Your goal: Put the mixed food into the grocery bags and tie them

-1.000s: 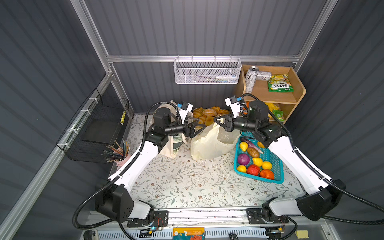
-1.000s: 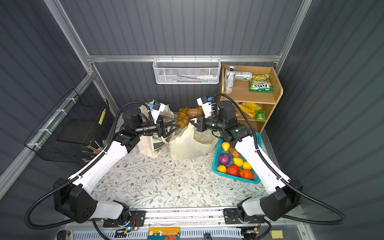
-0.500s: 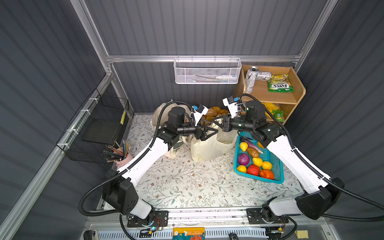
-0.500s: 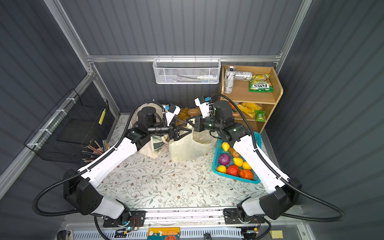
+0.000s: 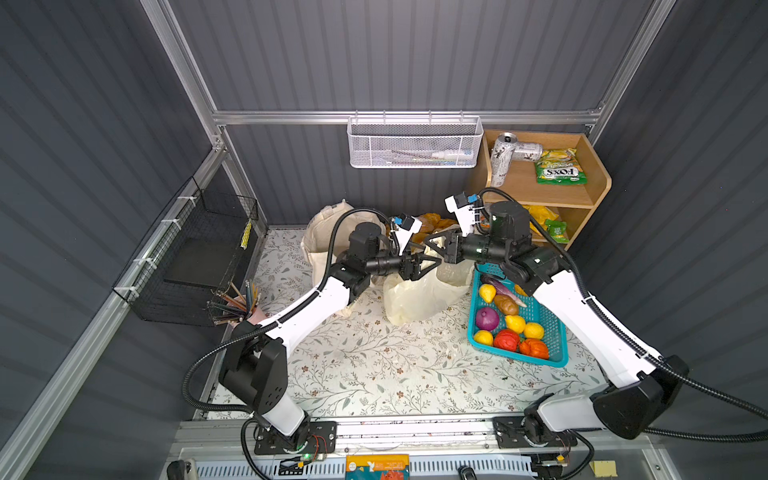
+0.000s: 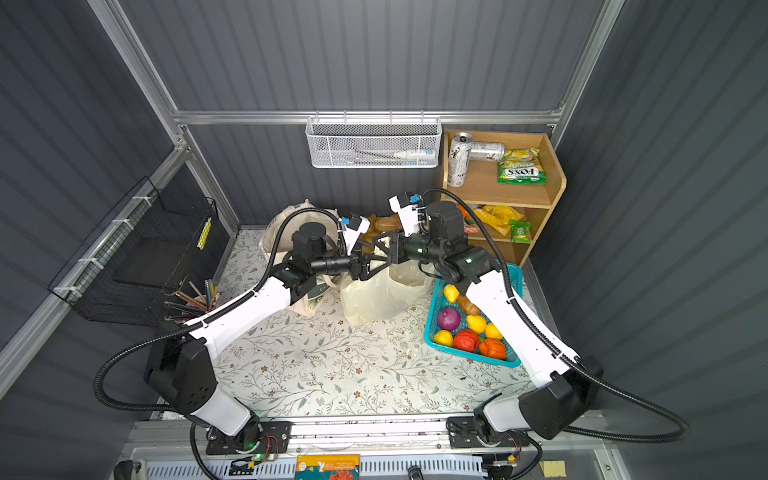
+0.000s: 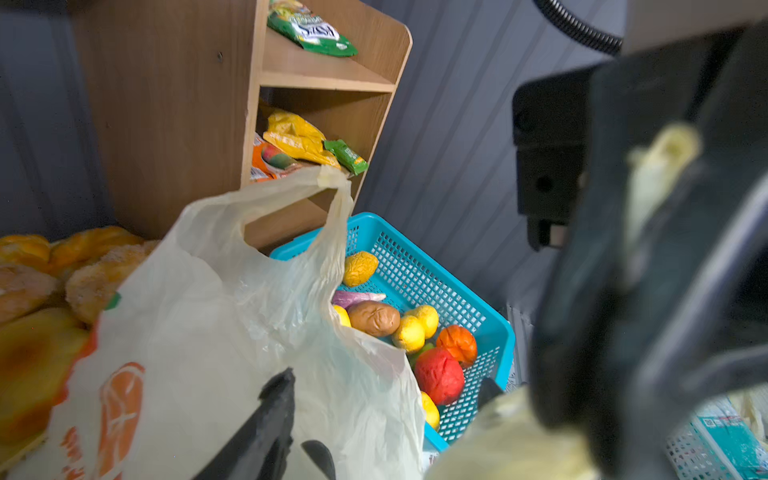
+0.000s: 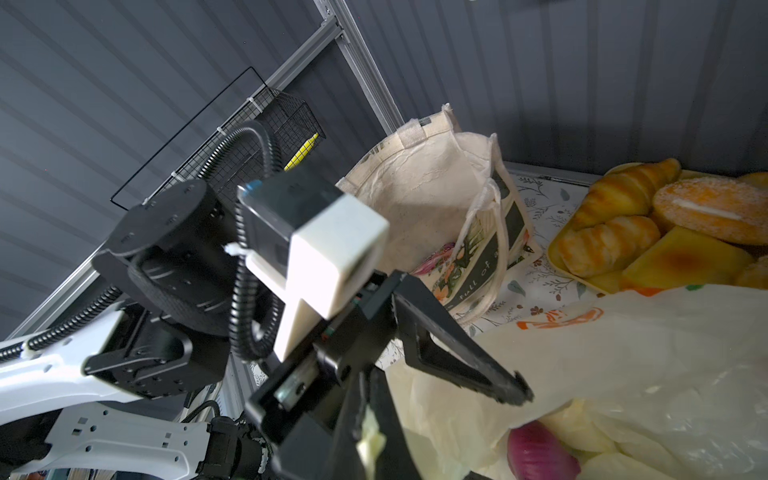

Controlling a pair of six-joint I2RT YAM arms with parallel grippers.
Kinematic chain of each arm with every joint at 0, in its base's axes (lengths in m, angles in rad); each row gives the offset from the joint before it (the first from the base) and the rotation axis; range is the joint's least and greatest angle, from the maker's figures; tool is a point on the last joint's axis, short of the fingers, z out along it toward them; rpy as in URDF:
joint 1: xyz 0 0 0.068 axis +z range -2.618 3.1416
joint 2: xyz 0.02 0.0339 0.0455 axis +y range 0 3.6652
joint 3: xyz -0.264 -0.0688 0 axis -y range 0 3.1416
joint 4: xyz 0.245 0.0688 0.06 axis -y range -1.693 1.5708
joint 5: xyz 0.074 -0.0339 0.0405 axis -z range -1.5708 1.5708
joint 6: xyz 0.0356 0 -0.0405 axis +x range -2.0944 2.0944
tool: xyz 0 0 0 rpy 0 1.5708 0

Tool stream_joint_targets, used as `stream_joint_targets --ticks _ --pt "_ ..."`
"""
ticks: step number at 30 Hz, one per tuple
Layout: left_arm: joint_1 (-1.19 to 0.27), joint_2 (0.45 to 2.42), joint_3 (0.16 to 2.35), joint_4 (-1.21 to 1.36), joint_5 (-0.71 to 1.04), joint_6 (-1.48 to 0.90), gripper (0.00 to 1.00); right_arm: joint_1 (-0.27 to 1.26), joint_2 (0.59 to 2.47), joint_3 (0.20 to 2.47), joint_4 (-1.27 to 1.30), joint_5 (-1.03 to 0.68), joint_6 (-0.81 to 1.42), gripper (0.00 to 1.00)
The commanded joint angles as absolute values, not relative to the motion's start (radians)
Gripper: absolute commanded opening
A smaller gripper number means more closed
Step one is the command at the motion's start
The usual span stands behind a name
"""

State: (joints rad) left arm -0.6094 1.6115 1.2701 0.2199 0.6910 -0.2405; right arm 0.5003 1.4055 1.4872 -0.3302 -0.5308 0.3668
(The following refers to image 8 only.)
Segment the purple onion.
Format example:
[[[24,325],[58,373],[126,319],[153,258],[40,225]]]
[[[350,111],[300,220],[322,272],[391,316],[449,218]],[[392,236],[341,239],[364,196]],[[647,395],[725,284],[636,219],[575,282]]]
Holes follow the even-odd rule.
[[[510,430],[507,461],[516,479],[573,480],[581,473],[579,461],[538,421]]]

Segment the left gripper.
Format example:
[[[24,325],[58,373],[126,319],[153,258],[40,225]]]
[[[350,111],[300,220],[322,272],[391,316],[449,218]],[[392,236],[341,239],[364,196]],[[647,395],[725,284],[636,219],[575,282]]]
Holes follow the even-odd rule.
[[[272,444],[282,443],[305,414],[332,429],[353,377],[377,362],[396,331],[406,364],[416,370],[502,404],[521,406],[534,399],[522,375],[507,371],[480,347],[418,278],[376,271],[338,315],[313,327],[247,400],[248,423]]]

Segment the canvas tote bag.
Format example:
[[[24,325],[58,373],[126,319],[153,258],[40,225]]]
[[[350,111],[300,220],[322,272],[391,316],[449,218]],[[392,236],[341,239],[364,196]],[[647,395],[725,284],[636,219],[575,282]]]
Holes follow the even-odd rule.
[[[415,276],[462,326],[542,254],[497,136],[462,130],[450,104],[402,125],[336,185],[390,223],[378,270]]]

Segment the yellow plastic grocery bag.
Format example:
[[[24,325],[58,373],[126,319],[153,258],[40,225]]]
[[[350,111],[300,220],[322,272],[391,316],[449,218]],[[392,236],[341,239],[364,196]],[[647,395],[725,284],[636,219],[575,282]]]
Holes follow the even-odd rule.
[[[481,334],[534,399],[500,404],[397,362],[387,380],[428,479],[508,479],[510,430],[541,420],[589,479],[767,475],[767,294],[626,291]]]

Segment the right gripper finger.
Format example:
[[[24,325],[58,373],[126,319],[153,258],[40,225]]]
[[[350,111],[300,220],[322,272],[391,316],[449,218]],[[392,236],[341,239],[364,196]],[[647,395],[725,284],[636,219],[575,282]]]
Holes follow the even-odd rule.
[[[303,413],[273,447],[280,479],[418,479],[384,372],[370,367],[350,384],[335,426]]]

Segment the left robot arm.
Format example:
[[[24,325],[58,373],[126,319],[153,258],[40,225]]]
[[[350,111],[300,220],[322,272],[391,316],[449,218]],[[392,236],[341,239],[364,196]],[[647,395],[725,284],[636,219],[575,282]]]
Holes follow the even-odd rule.
[[[427,287],[380,273],[387,221],[282,174],[202,180],[130,210],[106,244],[113,287],[1,347],[1,475],[88,468],[163,479],[415,479],[377,359],[498,402],[533,398]]]

